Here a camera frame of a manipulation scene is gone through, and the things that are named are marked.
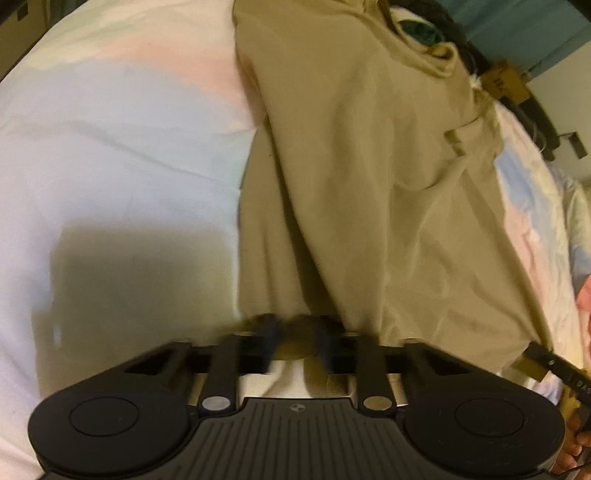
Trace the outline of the person's right hand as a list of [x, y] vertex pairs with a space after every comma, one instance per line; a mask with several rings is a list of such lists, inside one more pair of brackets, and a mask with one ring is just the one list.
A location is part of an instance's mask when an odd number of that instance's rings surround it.
[[[587, 277], [577, 293], [576, 305], [579, 314], [581, 341], [583, 346], [583, 370], [590, 375], [590, 277]], [[590, 446], [590, 432], [582, 429], [580, 409], [575, 407], [574, 394], [566, 393], [566, 437], [559, 452], [553, 472], [562, 474], [577, 466], [577, 458]]]

